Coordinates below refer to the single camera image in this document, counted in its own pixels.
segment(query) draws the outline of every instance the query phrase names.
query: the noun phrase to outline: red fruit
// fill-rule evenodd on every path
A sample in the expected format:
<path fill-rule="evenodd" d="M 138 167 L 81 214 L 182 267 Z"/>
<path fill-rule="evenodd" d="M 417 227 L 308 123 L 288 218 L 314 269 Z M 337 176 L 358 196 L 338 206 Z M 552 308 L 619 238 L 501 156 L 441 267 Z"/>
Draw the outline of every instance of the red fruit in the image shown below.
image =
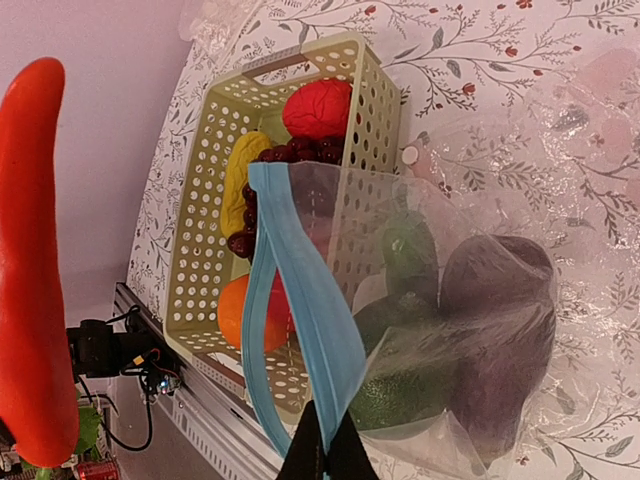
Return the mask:
<path fill-rule="evenodd" d="M 244 187 L 242 187 L 242 198 L 245 199 L 247 203 L 254 204 L 258 200 L 258 196 L 256 192 L 249 186 L 247 183 Z"/>
<path fill-rule="evenodd" d="M 278 145 L 273 149 L 273 161 L 274 162 L 286 162 L 291 163 L 295 158 L 293 150 L 288 145 Z"/>
<path fill-rule="evenodd" d="M 340 147 L 344 148 L 344 137 L 325 137 L 320 140 L 320 150 L 324 150 L 327 147 Z"/>
<path fill-rule="evenodd" d="M 256 250 L 256 237 L 250 233 L 234 233 L 227 240 L 229 250 L 240 258 L 250 258 Z"/>
<path fill-rule="evenodd" d="M 286 323 L 287 330 L 289 332 L 295 331 L 293 316 L 291 315 L 291 309 L 289 308 L 289 302 L 287 301 L 287 294 L 284 290 L 282 278 L 280 278 L 279 273 L 276 273 L 276 278 L 273 280 L 273 286 L 271 287 L 271 297 L 269 297 L 269 318 L 276 323 Z"/>
<path fill-rule="evenodd" d="M 318 154 L 313 150 L 300 150 L 297 153 L 298 160 L 301 162 L 317 162 Z"/>
<path fill-rule="evenodd" d="M 344 137 L 352 90 L 349 82 L 335 78 L 305 85 L 287 101 L 282 121 L 292 137 Z"/>
<path fill-rule="evenodd" d="M 342 163 L 343 149 L 340 147 L 327 147 L 322 150 L 322 163 L 340 165 Z"/>
<path fill-rule="evenodd" d="M 256 211 L 251 208 L 247 208 L 244 211 L 242 218 L 244 219 L 244 224 L 247 228 L 255 228 L 258 224 L 258 215 Z"/>
<path fill-rule="evenodd" d="M 272 148 L 267 148 L 266 150 L 263 150 L 262 152 L 260 152 L 260 155 L 258 155 L 258 162 L 265 162 L 265 163 L 271 163 L 274 162 L 274 157 L 273 157 L 273 149 Z"/>
<path fill-rule="evenodd" d="M 287 144 L 294 152 L 298 152 L 300 150 L 313 150 L 314 142 L 310 138 L 307 137 L 295 137 L 289 140 Z"/>

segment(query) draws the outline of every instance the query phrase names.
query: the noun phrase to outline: plastic bag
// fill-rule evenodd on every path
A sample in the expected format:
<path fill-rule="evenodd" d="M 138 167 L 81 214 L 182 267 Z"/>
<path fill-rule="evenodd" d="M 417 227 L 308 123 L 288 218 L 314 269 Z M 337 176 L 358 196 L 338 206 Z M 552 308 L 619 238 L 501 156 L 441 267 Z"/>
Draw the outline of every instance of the plastic bag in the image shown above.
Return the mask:
<path fill-rule="evenodd" d="M 280 453 L 289 439 L 262 353 L 276 269 L 325 448 L 349 408 L 365 440 L 432 474 L 506 478 L 551 360 L 556 284 L 544 249 L 483 233 L 421 179 L 304 163 L 252 165 L 250 182 L 260 218 L 243 366 Z M 358 294 L 376 275 L 386 291 Z"/>
<path fill-rule="evenodd" d="M 221 63 L 263 4 L 264 0 L 185 0 L 180 37 L 194 40 L 215 62 Z"/>

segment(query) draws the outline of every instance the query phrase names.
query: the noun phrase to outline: wire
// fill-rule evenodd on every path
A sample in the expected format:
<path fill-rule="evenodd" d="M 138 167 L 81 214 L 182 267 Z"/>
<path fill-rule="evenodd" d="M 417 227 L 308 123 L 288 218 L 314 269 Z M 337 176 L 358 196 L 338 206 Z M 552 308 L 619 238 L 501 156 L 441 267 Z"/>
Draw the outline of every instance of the wire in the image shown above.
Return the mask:
<path fill-rule="evenodd" d="M 91 403 L 93 403 L 93 395 L 91 395 L 91 392 L 89 391 L 89 387 L 87 387 L 87 384 L 84 382 L 84 380 L 82 380 L 82 378 L 80 376 L 78 376 L 78 379 L 80 380 L 80 384 L 82 385 L 82 389 L 84 390 L 84 393 L 87 395 L 87 398 L 89 399 L 89 401 Z M 105 421 L 102 418 L 100 419 L 100 424 L 102 425 L 102 428 L 104 429 L 104 431 L 107 434 L 107 436 L 111 440 L 113 440 L 113 442 L 116 443 L 118 446 L 120 446 L 121 448 L 123 448 L 125 450 L 128 450 L 130 452 L 142 452 L 142 451 L 146 450 L 147 448 L 149 448 L 149 445 L 151 445 L 151 441 L 153 440 L 153 420 L 152 420 L 152 417 L 151 417 L 151 402 L 150 402 L 150 398 L 149 398 L 149 388 L 148 388 L 148 385 L 144 384 L 144 382 L 142 380 L 142 375 L 138 375 L 138 382 L 140 383 L 140 387 L 142 388 L 142 391 L 144 392 L 145 403 L 146 403 L 146 407 L 147 407 L 148 434 L 147 434 L 147 441 L 144 442 L 143 445 L 141 445 L 139 447 L 132 447 L 130 445 L 125 444 L 118 437 L 116 437 L 113 433 L 111 433 L 111 430 L 109 430 L 109 428 L 107 427 L 107 424 L 105 423 Z"/>
<path fill-rule="evenodd" d="M 153 365 L 157 370 L 159 370 L 159 371 L 161 371 L 163 373 L 166 373 L 168 375 L 171 375 L 171 376 L 177 378 L 179 382 L 182 382 L 182 380 L 180 379 L 180 375 L 178 375 L 173 370 L 168 370 L 166 368 L 159 367 L 158 365 L 156 365 L 156 362 L 154 362 L 153 360 L 151 361 L 151 365 Z"/>
<path fill-rule="evenodd" d="M 116 412 L 116 415 L 120 416 L 120 412 L 118 412 L 118 407 L 116 406 L 114 401 L 111 400 L 111 397 L 109 395 L 106 395 L 104 393 L 94 393 L 93 396 L 100 398 L 102 400 L 106 400 L 109 403 L 109 405 L 111 405 L 111 407 L 113 408 L 113 411 Z M 89 397 L 87 397 L 86 395 L 80 395 L 80 398 L 89 398 Z"/>
<path fill-rule="evenodd" d="M 116 323 L 116 322 L 119 322 L 121 320 L 126 320 L 131 315 L 133 315 L 134 313 L 139 313 L 139 312 L 140 312 L 140 306 L 139 305 L 134 305 L 126 313 L 123 313 L 122 315 L 120 315 L 118 317 L 114 317 L 111 320 L 107 320 L 106 324 L 107 325 L 111 325 L 112 323 Z"/>

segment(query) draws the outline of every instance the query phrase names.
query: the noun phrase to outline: red can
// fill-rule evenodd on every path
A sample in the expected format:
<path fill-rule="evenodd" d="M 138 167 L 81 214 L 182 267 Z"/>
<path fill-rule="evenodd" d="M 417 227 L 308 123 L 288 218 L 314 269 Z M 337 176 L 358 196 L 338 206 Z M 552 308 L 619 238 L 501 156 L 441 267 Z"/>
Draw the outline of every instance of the red can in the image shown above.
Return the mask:
<path fill-rule="evenodd" d="M 80 480 L 120 480 L 118 464 L 114 460 L 81 463 L 76 468 Z"/>

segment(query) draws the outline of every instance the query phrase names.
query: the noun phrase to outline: basket handle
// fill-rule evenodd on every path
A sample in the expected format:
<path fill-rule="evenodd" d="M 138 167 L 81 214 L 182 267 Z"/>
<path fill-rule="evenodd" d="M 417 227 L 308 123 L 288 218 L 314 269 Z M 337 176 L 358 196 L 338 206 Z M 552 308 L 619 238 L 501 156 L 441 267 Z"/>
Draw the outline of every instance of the basket handle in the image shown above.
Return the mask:
<path fill-rule="evenodd" d="M 265 73 L 297 65 L 307 60 L 307 57 L 302 54 L 302 45 L 294 45 L 247 63 L 242 67 L 242 74 L 254 79 Z"/>

